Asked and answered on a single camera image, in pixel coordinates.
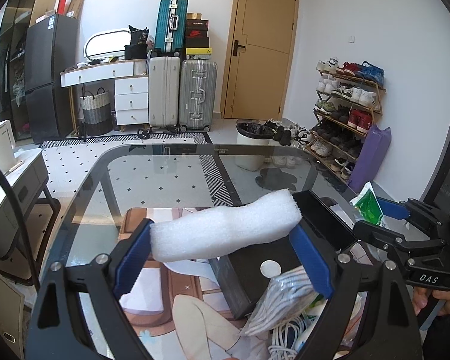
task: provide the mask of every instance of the green sneaker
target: green sneaker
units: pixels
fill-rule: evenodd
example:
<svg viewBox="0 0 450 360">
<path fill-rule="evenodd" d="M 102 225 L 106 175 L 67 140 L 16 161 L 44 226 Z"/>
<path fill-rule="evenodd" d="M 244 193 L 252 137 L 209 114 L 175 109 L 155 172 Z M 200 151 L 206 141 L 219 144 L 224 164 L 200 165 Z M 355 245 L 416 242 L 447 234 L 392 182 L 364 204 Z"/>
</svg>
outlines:
<svg viewBox="0 0 450 360">
<path fill-rule="evenodd" d="M 337 112 L 337 109 L 334 106 L 334 103 L 327 101 L 323 104 L 322 108 L 320 108 L 320 112 L 323 112 L 325 115 L 331 115 L 332 112 Z"/>
<path fill-rule="evenodd" d="M 315 106 L 313 107 L 313 109 L 315 111 L 319 111 L 320 109 L 322 109 L 322 107 L 325 105 L 325 100 L 318 100 L 317 103 L 315 104 Z"/>
</svg>

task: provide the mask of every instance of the purple yoga mat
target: purple yoga mat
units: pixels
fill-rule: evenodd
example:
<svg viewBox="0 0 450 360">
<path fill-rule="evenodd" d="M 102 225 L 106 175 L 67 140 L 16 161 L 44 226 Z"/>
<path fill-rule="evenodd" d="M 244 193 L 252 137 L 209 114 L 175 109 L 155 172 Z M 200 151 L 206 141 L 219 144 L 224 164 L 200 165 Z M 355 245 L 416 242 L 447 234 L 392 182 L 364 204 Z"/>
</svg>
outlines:
<svg viewBox="0 0 450 360">
<path fill-rule="evenodd" d="M 380 130 L 376 125 L 370 127 L 360 157 L 348 181 L 348 186 L 355 193 L 359 193 L 365 183 L 373 181 L 387 154 L 391 141 L 392 131 L 390 127 L 385 130 Z"/>
</svg>

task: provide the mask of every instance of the human hand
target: human hand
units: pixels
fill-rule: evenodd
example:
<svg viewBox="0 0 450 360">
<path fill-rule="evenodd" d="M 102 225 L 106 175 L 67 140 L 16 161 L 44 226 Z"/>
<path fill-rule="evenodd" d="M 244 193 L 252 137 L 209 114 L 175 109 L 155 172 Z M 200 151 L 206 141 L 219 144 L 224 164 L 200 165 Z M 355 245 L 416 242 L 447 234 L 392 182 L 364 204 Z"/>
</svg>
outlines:
<svg viewBox="0 0 450 360">
<path fill-rule="evenodd" d="M 430 292 L 431 290 L 426 288 L 414 287 L 412 304 L 415 315 L 418 315 L 419 312 L 427 305 Z M 438 300 L 446 300 L 445 305 L 438 312 L 438 316 L 450 314 L 450 291 L 434 290 L 433 297 Z"/>
</svg>

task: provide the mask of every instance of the white suitcase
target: white suitcase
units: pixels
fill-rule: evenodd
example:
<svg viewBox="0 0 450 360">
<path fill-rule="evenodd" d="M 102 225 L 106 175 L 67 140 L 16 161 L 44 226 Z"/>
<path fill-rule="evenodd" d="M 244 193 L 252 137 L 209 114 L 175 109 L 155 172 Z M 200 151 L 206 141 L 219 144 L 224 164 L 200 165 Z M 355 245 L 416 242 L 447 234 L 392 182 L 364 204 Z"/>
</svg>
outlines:
<svg viewBox="0 0 450 360">
<path fill-rule="evenodd" d="M 150 59 L 148 116 L 151 127 L 176 126 L 179 113 L 180 58 Z"/>
</svg>

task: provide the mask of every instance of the green package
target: green package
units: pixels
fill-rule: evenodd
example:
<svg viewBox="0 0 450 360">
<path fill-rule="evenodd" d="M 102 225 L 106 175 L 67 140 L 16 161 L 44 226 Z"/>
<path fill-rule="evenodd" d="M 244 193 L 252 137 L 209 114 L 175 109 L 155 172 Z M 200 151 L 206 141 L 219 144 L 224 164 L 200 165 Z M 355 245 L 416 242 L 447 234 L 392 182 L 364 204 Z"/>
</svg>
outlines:
<svg viewBox="0 0 450 360">
<path fill-rule="evenodd" d="M 351 200 L 351 204 L 367 222 L 376 226 L 383 226 L 383 212 L 370 183 L 365 184 L 360 194 Z"/>
</svg>

